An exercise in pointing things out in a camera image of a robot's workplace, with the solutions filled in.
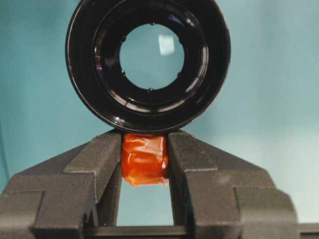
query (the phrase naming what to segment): camera lens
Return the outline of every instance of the camera lens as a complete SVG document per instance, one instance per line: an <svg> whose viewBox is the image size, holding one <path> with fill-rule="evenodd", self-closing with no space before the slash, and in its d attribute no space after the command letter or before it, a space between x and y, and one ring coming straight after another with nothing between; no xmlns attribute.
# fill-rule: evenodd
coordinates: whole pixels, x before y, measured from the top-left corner
<svg viewBox="0 0 319 239"><path fill-rule="evenodd" d="M159 32L138 34L146 26ZM132 35L137 47L128 43ZM159 58L147 55L153 47L144 56L138 51L150 35ZM213 0L83 0L68 29L66 60L77 94L96 116L121 130L163 133L191 122L214 100L227 73L230 37Z"/></svg>

